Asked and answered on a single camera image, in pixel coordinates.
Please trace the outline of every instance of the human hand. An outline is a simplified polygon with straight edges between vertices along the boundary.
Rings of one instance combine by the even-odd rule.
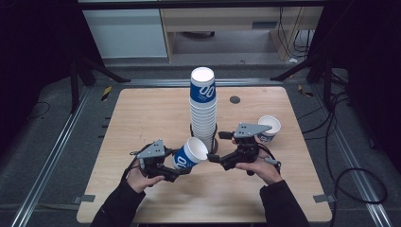
[[[250,170],[259,176],[267,185],[283,181],[274,165],[265,161],[269,155],[262,149],[259,150],[259,157],[253,163],[237,163],[235,168]]]
[[[165,176],[156,176],[154,178],[147,178],[144,176],[139,166],[139,160],[136,160],[131,167],[133,167],[133,169],[131,169],[127,177],[127,183],[136,193],[141,193],[145,188],[165,179]]]

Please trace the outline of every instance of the tripod leg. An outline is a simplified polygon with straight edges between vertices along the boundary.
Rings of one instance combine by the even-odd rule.
[[[71,95],[72,95],[72,107],[71,107],[71,114],[77,109],[79,104],[79,90],[78,90],[78,74],[76,70],[76,63],[73,63],[70,66],[70,73],[71,73]]]
[[[317,61],[319,59],[319,55],[315,54],[310,58],[307,58],[305,61],[302,61],[301,63],[295,65],[294,67],[290,68],[288,71],[286,71],[284,74],[275,77],[275,78],[271,78],[270,80],[277,80],[277,81],[283,81],[284,79],[287,79],[289,77],[291,77],[292,75],[294,75],[295,73],[297,73],[298,71],[307,68],[307,67],[311,67],[313,63],[315,63],[315,61]]]
[[[326,66],[325,66],[325,72],[324,72],[323,102],[329,111],[331,111],[330,96],[331,96],[331,76],[332,76],[332,74],[333,74],[333,70],[332,70],[332,66],[331,66],[331,58],[330,58],[330,56],[328,56]]]
[[[80,57],[79,60],[80,60],[82,63],[84,63],[84,64],[90,66],[91,68],[96,69],[96,70],[99,71],[100,73],[106,75],[107,77],[109,77],[109,78],[111,78],[111,79],[113,79],[113,80],[115,80],[115,81],[117,81],[117,82],[120,82],[120,83],[122,83],[122,82],[131,82],[130,79],[123,79],[123,78],[119,77],[118,75],[116,75],[116,74],[110,72],[110,71],[107,70],[106,68],[104,68],[104,67],[102,67],[102,66],[96,64],[96,63],[93,62],[93,61],[90,61],[89,59],[87,59],[87,58],[85,58],[85,57]]]
[[[82,79],[85,86],[93,86],[96,83],[95,76],[92,74],[91,70],[81,61],[76,62],[79,77]]]

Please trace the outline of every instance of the wire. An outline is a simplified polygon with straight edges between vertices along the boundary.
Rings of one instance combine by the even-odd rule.
[[[333,123],[333,120],[336,118],[335,106],[339,103],[339,101],[338,101],[339,97],[340,96],[335,96],[331,101],[332,108],[329,109],[329,110],[332,110],[331,111],[331,117],[330,117],[330,121],[329,121],[328,127],[326,129],[325,139],[324,139],[324,154],[325,154],[326,166],[327,166],[327,170],[329,172],[330,178],[333,181],[333,183],[335,184],[334,196],[337,197],[338,192],[341,191],[345,196],[347,196],[348,198],[350,198],[350,199],[352,199],[354,201],[359,201],[359,202],[364,202],[364,203],[369,203],[369,204],[380,204],[380,203],[382,203],[383,201],[385,201],[387,199],[388,192],[387,192],[386,185],[383,182],[381,182],[380,179],[373,172],[371,172],[371,171],[369,171],[367,169],[364,169],[364,168],[351,167],[351,168],[346,168],[345,170],[343,170],[341,172],[341,174],[339,175],[339,177],[337,177],[337,179],[334,178],[332,169],[330,167],[330,162],[329,162],[329,159],[328,159],[328,135],[329,135],[330,128],[331,128],[331,125]],[[383,188],[383,191],[384,191],[383,197],[381,199],[379,199],[378,201],[366,201],[366,200],[363,200],[363,199],[360,199],[360,198],[358,198],[356,196],[351,195],[351,193],[347,192],[345,189],[340,187],[341,178],[346,173],[348,173],[350,171],[363,171],[363,172],[369,173],[371,176],[373,176],[380,183],[381,187]],[[334,226],[336,215],[337,215],[337,202],[334,201],[332,219],[330,221],[330,227]]]
[[[34,118],[38,118],[38,117],[41,117],[41,116],[44,116],[44,115],[47,114],[47,112],[50,110],[50,104],[49,104],[48,102],[37,102],[36,104],[46,104],[46,105],[47,105],[47,110],[45,110],[44,113],[41,113],[41,114],[39,114],[39,115],[30,116],[30,117],[28,118],[28,120],[34,119]]]
[[[324,122],[323,122],[320,126],[316,127],[315,129],[306,131],[306,132],[311,132],[311,131],[314,131],[314,130],[316,130],[316,129],[319,129],[320,127],[322,127],[322,126],[328,121],[328,126],[327,126],[327,129],[326,129],[325,135],[324,135],[323,137],[319,137],[319,138],[310,138],[310,139],[305,139],[305,140],[313,140],[313,139],[322,139],[322,138],[324,138],[324,155],[325,155],[325,161],[326,161],[326,166],[327,166],[327,169],[328,169],[328,172],[329,172],[329,176],[330,176],[332,182],[333,182],[334,185],[335,185],[334,194],[333,194],[335,198],[337,197],[337,195],[338,195],[338,193],[339,193],[339,191],[340,191],[340,192],[342,192],[346,197],[348,197],[348,198],[350,198],[351,200],[354,200],[354,201],[364,202],[364,203],[368,203],[368,204],[380,204],[380,203],[384,202],[384,201],[388,198],[388,191],[387,191],[386,185],[385,185],[373,172],[371,172],[371,171],[369,171],[369,170],[367,170],[367,169],[364,169],[364,168],[360,168],[360,167],[351,167],[351,168],[346,168],[346,169],[344,169],[344,170],[341,172],[341,174],[340,174],[337,178],[335,178],[335,177],[334,177],[334,174],[333,174],[333,172],[332,172],[331,166],[330,166],[330,162],[329,162],[329,159],[328,159],[328,137],[329,137],[330,134],[332,134],[332,133],[334,132],[335,128],[337,127],[337,122],[338,122],[338,120],[337,120],[337,118],[336,118],[336,106],[337,106],[339,103],[341,103],[342,101],[348,100],[348,97],[339,100],[339,98],[340,98],[342,95],[344,95],[344,94],[345,94],[345,92],[341,92],[341,93],[335,95],[335,96],[330,100],[329,106],[327,107],[327,109],[330,110],[330,112],[329,112],[327,118],[324,120]],[[302,119],[303,117],[305,117],[305,116],[307,116],[307,115],[310,115],[310,114],[313,114],[313,113],[317,112],[317,111],[320,110],[321,108],[322,108],[322,107],[320,107],[320,108],[318,108],[318,109],[316,109],[316,110],[313,110],[313,111],[310,112],[310,113],[306,113],[306,114],[300,116],[300,117],[298,118],[298,120],[299,120],[299,119]],[[361,171],[361,172],[368,173],[370,176],[372,176],[372,177],[380,184],[381,188],[383,188],[383,189],[382,189],[382,192],[383,192],[382,197],[381,197],[379,200],[377,200],[377,201],[367,201],[367,200],[364,200],[364,199],[361,199],[361,198],[359,198],[359,197],[356,197],[356,196],[352,195],[350,192],[348,192],[348,191],[346,191],[345,189],[343,189],[342,187],[340,187],[340,180],[345,176],[345,174],[347,174],[347,173],[349,173],[349,172],[351,172],[351,171]],[[333,226],[334,226],[334,223],[335,223],[335,220],[336,220],[337,205],[338,205],[337,202],[334,201],[334,204],[333,204],[333,212],[332,212],[332,219],[331,219],[331,221],[330,221],[330,227],[333,227]]]
[[[291,51],[289,50],[289,44],[288,44],[286,32],[284,31],[284,27],[283,27],[282,21],[283,21],[283,7],[280,7],[279,23],[278,23],[278,27],[277,27],[277,36],[278,36],[278,39],[279,39],[281,45],[282,45],[282,46],[284,47],[284,49],[286,50],[286,53],[287,53],[290,57],[296,58],[296,59],[304,57],[305,55],[303,55],[303,56],[298,56],[298,55],[292,54]],[[284,40],[285,40],[284,43],[283,43],[283,40],[282,40],[281,37],[280,37],[280,27],[281,27],[281,29],[282,29],[282,31],[283,31]]]
[[[302,37],[300,36],[300,34],[302,34],[302,30],[298,30],[297,34],[295,35],[295,39],[294,42],[292,43],[292,45],[294,46],[294,49],[298,52],[301,53],[307,53],[309,51],[309,38],[310,38],[310,31],[308,30],[307,32],[307,39],[306,39],[306,44],[304,44],[304,42],[302,41]],[[297,45],[295,42],[297,41],[298,36],[300,36],[300,42],[302,45]]]

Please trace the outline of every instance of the wooden tabletop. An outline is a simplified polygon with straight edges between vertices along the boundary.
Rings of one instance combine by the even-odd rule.
[[[218,87],[218,131],[235,131],[240,122],[257,124],[262,115],[273,115],[282,129],[268,144],[282,162],[282,176],[309,221],[331,219],[327,202],[316,203],[323,194],[316,169],[307,150],[287,92],[282,87]],[[240,102],[230,102],[238,96]],[[98,208],[118,186],[124,169],[133,159],[131,151],[163,139],[167,148],[180,148],[190,134],[189,88],[126,89],[116,103],[106,136],[96,159],[78,221],[92,222]],[[230,140],[218,139],[218,155],[235,150]],[[165,166],[172,167],[171,157]],[[162,181],[147,188],[133,222],[265,222],[259,189],[264,185],[245,171],[225,171],[219,164],[202,162],[175,183]]]

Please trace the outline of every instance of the white paper cup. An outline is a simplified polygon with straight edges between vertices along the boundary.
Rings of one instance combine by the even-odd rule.
[[[208,152],[212,152],[212,146],[214,143],[214,138],[213,138],[213,134],[207,137],[198,137],[203,144],[206,146]]]
[[[194,135],[196,137],[212,136],[215,130],[216,127],[211,127],[210,129],[197,129],[194,126],[192,126],[192,132],[194,132]]]
[[[191,73],[190,84],[191,104],[208,108],[216,102],[215,74],[207,67],[198,67]]]
[[[277,132],[281,130],[280,121],[274,116],[264,115],[260,117],[257,124],[271,126],[271,130],[263,131],[257,134],[257,138],[264,144],[268,144],[274,138]]]
[[[216,121],[216,115],[215,114],[211,114],[211,115],[201,116],[201,115],[192,114],[191,115],[191,120],[197,121],[197,122],[199,122],[201,124],[207,124],[207,123],[211,123],[213,121]]]
[[[193,167],[207,159],[207,152],[207,147],[200,139],[190,137],[174,154],[173,166],[175,168]]]
[[[216,120],[210,120],[210,121],[198,121],[196,119],[191,120],[191,124],[193,125],[193,128],[196,129],[211,129],[214,128],[216,125]]]
[[[208,109],[201,109],[201,108],[196,108],[191,105],[191,113],[192,114],[198,114],[198,115],[208,115],[208,114],[215,114],[218,111],[217,106],[215,105],[213,108],[208,108]]]

